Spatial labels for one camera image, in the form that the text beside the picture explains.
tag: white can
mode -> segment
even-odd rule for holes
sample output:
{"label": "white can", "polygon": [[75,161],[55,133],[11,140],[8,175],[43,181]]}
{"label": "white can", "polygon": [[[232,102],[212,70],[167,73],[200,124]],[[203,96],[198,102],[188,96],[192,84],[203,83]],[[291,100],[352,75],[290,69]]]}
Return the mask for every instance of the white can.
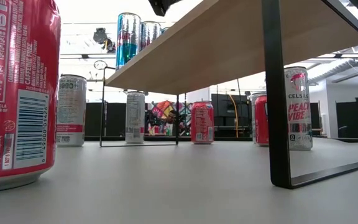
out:
{"label": "white can", "polygon": [[127,112],[125,141],[128,144],[144,142],[145,96],[144,93],[133,91],[127,95]]}
{"label": "white can", "polygon": [[86,79],[78,75],[62,75],[58,94],[58,146],[84,144],[85,109]]}
{"label": "white can", "polygon": [[252,112],[252,140],[256,144],[256,120],[255,120],[255,102],[260,96],[266,95],[266,92],[254,93],[251,95],[251,112]]}
{"label": "white can", "polygon": [[284,72],[290,150],[309,151],[313,138],[308,72],[304,67],[290,67]]}

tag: can lid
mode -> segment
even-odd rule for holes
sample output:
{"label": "can lid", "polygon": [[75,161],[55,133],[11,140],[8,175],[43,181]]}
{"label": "can lid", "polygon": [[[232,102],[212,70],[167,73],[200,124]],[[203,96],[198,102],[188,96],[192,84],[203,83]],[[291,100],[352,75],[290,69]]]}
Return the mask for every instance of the can lid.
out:
{"label": "can lid", "polygon": [[197,101],[195,103],[212,103],[212,101],[208,101],[208,100],[203,100],[203,101]]}
{"label": "can lid", "polygon": [[142,91],[129,91],[128,93],[141,93],[141,94],[144,94],[144,92],[142,92]]}
{"label": "can lid", "polygon": [[306,67],[303,67],[303,66],[291,66],[291,67],[285,67],[284,69],[291,69],[291,68],[302,68],[302,69],[306,69]]}
{"label": "can lid", "polygon": [[120,15],[118,15],[118,16],[123,16],[123,15],[131,15],[131,16],[136,16],[136,17],[139,17],[139,18],[140,18],[139,15],[134,14],[134,13],[132,13],[132,12],[123,12],[123,13],[120,13]]}
{"label": "can lid", "polygon": [[76,77],[76,78],[82,78],[82,79],[85,79],[85,77],[82,77],[81,75],[71,75],[71,74],[62,74],[60,75],[60,77]]}
{"label": "can lid", "polygon": [[143,24],[145,24],[145,23],[153,23],[153,24],[160,24],[159,22],[155,22],[155,21],[144,21],[144,22],[142,22]]}

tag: red bull can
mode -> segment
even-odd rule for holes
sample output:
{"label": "red bull can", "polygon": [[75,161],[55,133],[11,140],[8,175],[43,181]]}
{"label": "red bull can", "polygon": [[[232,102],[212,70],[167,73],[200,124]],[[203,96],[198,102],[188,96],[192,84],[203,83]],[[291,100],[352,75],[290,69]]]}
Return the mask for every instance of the red bull can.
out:
{"label": "red bull can", "polygon": [[158,22],[142,22],[142,37],[140,41],[140,50],[143,50],[161,35],[161,25]]}
{"label": "red bull can", "polygon": [[125,12],[118,16],[117,23],[117,59],[116,70],[119,70],[140,50],[140,17]]}
{"label": "red bull can", "polygon": [[308,72],[304,67],[290,67],[284,72],[290,150],[309,151],[313,138]]}
{"label": "red bull can", "polygon": [[165,31],[167,31],[170,27],[166,27],[164,29],[161,30],[161,34],[163,34]]}

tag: yellow cable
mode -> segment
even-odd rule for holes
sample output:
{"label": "yellow cable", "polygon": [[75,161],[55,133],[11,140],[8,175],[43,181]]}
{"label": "yellow cable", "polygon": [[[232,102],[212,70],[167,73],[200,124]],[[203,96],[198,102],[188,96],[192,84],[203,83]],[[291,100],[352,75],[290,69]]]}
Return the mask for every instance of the yellow cable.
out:
{"label": "yellow cable", "polygon": [[236,138],[238,138],[239,137],[239,117],[237,115],[237,106],[236,106],[236,102],[233,100],[233,97],[231,95],[229,95],[229,96],[230,96],[230,99],[234,105],[234,112],[236,113]]}

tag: black metal frame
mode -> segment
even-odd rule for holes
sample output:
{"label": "black metal frame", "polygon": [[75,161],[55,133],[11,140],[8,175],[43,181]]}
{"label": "black metal frame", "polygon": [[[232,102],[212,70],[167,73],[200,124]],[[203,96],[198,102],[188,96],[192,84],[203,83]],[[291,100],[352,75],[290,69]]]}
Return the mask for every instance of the black metal frame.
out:
{"label": "black metal frame", "polygon": [[125,145],[117,145],[117,146],[104,146],[103,139],[106,138],[103,136],[104,134],[104,109],[105,109],[105,102],[104,102],[104,87],[106,86],[106,69],[115,70],[116,68],[106,66],[103,69],[103,89],[102,89],[102,110],[101,110],[101,121],[100,121],[100,136],[99,136],[99,146],[100,147],[136,147],[136,146],[177,146],[179,145],[179,95],[177,95],[177,114],[175,119],[175,126],[176,126],[176,135],[175,135],[175,144],[125,144]]}
{"label": "black metal frame", "polygon": [[[358,20],[338,1],[322,0],[358,31]],[[358,8],[358,0],[351,0]],[[291,178],[287,101],[281,35],[280,0],[262,1],[265,69],[269,114],[270,178],[274,185],[296,189],[358,170],[358,162]]]}

